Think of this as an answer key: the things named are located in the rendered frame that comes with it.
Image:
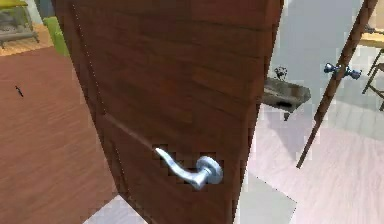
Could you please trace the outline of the brown wooden room door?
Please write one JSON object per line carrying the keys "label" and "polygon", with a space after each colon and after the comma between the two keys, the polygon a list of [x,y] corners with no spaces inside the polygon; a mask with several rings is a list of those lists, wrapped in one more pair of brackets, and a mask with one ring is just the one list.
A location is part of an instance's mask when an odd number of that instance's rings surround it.
{"label": "brown wooden room door", "polygon": [[119,194],[148,224],[233,224],[284,0],[52,4]]}

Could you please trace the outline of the thin brown wooden door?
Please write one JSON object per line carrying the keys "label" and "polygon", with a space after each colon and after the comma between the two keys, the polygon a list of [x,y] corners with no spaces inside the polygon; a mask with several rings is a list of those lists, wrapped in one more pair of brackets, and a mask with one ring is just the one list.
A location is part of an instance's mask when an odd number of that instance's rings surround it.
{"label": "thin brown wooden door", "polygon": [[369,22],[369,19],[372,16],[378,1],[379,0],[363,0],[362,6],[360,7],[359,13],[356,17],[356,20],[348,35],[348,38],[345,42],[345,45],[341,51],[341,55],[337,62],[337,64],[341,66],[341,69],[336,73],[334,73],[330,78],[328,85],[326,87],[326,90],[318,106],[318,109],[314,115],[315,124],[314,124],[314,127],[312,128],[311,134],[307,140],[306,145],[304,146],[303,152],[296,165],[298,169],[302,167],[307,157],[310,147],[314,142],[316,134],[324,120],[326,112],[330,107],[331,101],[336,94],[336,91],[339,87],[341,80],[343,79],[343,75],[346,72],[346,68],[349,65],[349,62],[356,51],[358,43],[364,32],[365,25]]}

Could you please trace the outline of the small dark house plant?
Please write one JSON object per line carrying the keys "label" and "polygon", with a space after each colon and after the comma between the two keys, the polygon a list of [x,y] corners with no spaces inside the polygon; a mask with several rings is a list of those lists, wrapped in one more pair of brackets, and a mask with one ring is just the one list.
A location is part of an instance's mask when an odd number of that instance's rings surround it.
{"label": "small dark house plant", "polygon": [[287,77],[288,70],[285,67],[279,66],[274,69],[274,72],[277,79],[284,81]]}

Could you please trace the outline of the yellow wooden table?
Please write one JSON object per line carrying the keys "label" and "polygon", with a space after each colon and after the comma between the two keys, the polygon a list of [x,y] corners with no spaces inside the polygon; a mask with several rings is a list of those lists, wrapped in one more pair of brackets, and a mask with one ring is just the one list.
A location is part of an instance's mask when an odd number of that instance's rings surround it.
{"label": "yellow wooden table", "polygon": [[384,29],[366,25],[359,44],[367,47],[384,48]]}

